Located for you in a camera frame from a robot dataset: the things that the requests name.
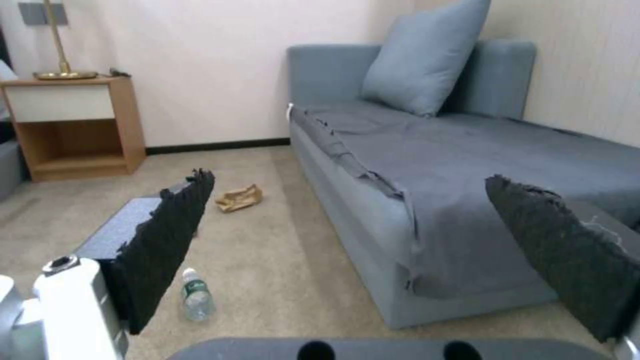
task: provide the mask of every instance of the plastic bottle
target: plastic bottle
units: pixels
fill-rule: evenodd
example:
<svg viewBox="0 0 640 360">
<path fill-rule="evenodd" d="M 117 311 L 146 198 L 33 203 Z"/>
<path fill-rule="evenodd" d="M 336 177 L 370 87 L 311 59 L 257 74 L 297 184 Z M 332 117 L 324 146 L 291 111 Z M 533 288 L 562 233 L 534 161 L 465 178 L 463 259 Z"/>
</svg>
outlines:
<svg viewBox="0 0 640 360">
<path fill-rule="evenodd" d="M 192 268 L 187 268 L 182 273 L 182 299 L 184 312 L 192 321 L 205 320 L 209 314 L 215 311 L 211 293 L 207 284 Z"/>
</svg>

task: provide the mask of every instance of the wooden nightstand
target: wooden nightstand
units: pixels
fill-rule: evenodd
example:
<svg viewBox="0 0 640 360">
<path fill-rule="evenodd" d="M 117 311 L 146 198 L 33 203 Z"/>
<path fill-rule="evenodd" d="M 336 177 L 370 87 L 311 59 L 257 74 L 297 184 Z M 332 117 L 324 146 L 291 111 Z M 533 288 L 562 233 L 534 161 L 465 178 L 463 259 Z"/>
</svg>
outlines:
<svg viewBox="0 0 640 360">
<path fill-rule="evenodd" d="M 129 78 L 1 83 L 34 181 L 132 174 L 145 140 Z"/>
</svg>

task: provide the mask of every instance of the carpet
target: carpet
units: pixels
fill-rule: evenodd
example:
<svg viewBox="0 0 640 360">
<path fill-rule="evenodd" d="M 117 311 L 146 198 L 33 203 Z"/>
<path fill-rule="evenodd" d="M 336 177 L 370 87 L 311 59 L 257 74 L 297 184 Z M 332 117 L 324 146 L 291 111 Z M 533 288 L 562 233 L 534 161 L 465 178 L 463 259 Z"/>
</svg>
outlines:
<svg viewBox="0 0 640 360">
<path fill-rule="evenodd" d="M 127 359 L 164 359 L 220 337 L 552 338 L 608 352 L 556 303 L 387 329 L 290 147 L 158 155 L 133 176 L 24 184 L 0 202 L 0 274 L 30 297 L 48 260 L 76 248 L 130 198 L 200 167 L 216 175 L 216 193 L 256 183 L 264 201 L 231 214 L 209 202 L 180 270 L 202 275 L 217 311 L 203 323 L 186 320 L 176 277 L 147 328 L 129 339 Z"/>
</svg>

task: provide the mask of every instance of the table lamp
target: table lamp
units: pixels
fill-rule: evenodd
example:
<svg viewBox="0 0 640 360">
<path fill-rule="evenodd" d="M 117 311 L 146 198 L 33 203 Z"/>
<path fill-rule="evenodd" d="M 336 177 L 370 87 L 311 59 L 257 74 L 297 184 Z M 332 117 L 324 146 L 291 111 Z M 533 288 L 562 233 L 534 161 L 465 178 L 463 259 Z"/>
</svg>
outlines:
<svg viewBox="0 0 640 360">
<path fill-rule="evenodd" d="M 53 41 L 56 44 L 58 50 L 58 65 L 60 66 L 59 72 L 34 72 L 33 76 L 39 80 L 71 80 L 71 79 L 93 79 L 98 76 L 95 71 L 72 71 L 67 57 L 65 56 L 65 50 L 62 48 L 60 42 L 60 34 L 58 34 L 58 25 L 56 23 L 56 17 L 53 15 L 51 9 L 51 0 L 44 0 L 44 6 L 47 13 L 47 20 L 51 25 L 51 32 L 53 33 Z"/>
</svg>

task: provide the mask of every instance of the drawer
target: drawer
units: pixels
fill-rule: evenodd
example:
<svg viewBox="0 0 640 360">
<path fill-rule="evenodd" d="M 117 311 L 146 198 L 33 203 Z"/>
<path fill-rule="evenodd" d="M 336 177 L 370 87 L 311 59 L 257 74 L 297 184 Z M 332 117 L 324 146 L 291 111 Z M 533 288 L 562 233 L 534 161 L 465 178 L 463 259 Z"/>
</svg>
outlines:
<svg viewBox="0 0 640 360">
<path fill-rule="evenodd" d="M 16 122 L 113 119 L 109 85 L 7 86 Z"/>
</svg>

